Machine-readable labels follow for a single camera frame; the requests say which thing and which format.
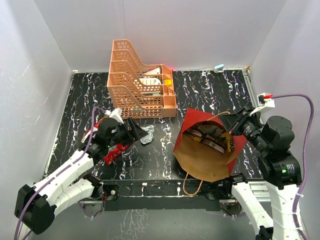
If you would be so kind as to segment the silver foil snack packet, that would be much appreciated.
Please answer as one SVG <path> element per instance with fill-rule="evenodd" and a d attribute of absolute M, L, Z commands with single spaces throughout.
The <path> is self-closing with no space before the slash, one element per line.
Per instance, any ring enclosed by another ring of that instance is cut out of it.
<path fill-rule="evenodd" d="M 147 135 L 140 139 L 140 143 L 143 145 L 150 144 L 154 139 L 155 127 L 153 125 L 148 125 L 142 127 L 142 129 L 147 132 Z"/>

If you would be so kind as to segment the red candy bag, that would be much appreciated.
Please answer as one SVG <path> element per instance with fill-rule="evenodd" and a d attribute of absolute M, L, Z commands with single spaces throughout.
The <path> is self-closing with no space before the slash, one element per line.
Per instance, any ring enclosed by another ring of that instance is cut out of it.
<path fill-rule="evenodd" d="M 89 142 L 89 139 L 87 138 L 83 143 L 79 145 L 79 150 L 85 150 L 86 145 L 89 143 L 88 150 L 86 153 L 88 154 L 88 157 L 93 159 L 93 164 L 96 165 L 98 162 L 103 160 L 108 165 L 110 165 L 123 151 L 125 151 L 130 144 L 124 146 L 121 143 L 117 144 L 113 147 L 104 147 L 98 143 L 96 143 L 96 132 L 98 130 L 99 124 L 106 118 L 103 118 L 99 120 L 94 127 L 96 130 L 93 131 L 92 139 Z"/>

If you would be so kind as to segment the red brown paper bag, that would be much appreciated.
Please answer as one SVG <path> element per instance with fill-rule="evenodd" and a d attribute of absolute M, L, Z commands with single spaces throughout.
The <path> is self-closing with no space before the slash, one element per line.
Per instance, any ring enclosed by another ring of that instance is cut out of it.
<path fill-rule="evenodd" d="M 231 114 L 223 111 L 214 115 L 212 113 L 189 108 L 173 149 L 173 155 L 181 168 L 186 172 L 186 177 L 191 176 L 203 182 L 215 182 L 230 176 L 236 164 L 236 160 L 245 146 L 246 139 L 243 136 L 233 136 L 235 150 L 228 152 L 227 142 L 221 134 L 227 132 L 218 116 Z M 225 144 L 225 153 L 221 155 L 210 146 L 194 141 L 194 137 L 208 134 Z M 188 196 L 195 196 L 201 187 Z"/>

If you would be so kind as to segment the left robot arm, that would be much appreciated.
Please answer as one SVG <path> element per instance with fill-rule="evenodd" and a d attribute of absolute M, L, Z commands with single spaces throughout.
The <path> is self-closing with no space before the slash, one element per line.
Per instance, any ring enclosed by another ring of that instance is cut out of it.
<path fill-rule="evenodd" d="M 92 125 L 83 143 L 64 164 L 43 180 L 19 189 L 14 210 L 18 219 L 14 239 L 19 238 L 21 225 L 39 235 L 73 204 L 89 197 L 99 199 L 104 189 L 101 180 L 85 172 L 101 160 L 110 164 L 147 135 L 132 118 L 107 117 Z"/>

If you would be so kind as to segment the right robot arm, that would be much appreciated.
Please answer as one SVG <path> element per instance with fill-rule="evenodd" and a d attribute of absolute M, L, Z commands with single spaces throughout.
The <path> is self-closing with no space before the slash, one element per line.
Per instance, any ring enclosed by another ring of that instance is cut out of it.
<path fill-rule="evenodd" d="M 269 193 L 272 216 L 262 207 L 246 180 L 225 183 L 223 194 L 238 200 L 257 240 L 305 239 L 297 202 L 302 186 L 301 167 L 290 152 L 290 144 L 295 138 L 292 123 L 275 115 L 262 124 L 260 112 L 252 107 L 224 113 L 218 118 L 229 134 L 244 136 L 259 152 L 258 167 Z"/>

